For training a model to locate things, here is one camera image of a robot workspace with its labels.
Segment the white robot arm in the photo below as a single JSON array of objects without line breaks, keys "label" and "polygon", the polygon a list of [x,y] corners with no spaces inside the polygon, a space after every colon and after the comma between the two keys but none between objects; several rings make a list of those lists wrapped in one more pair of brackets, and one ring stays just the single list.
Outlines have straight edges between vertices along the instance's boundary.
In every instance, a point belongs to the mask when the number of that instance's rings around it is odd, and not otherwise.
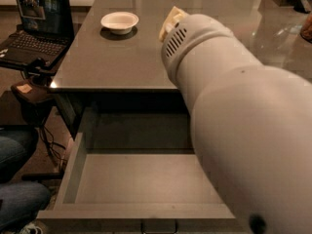
[{"label": "white robot arm", "polygon": [[159,39],[195,154],[231,213],[252,234],[312,234],[311,84],[205,15],[172,8]]}]

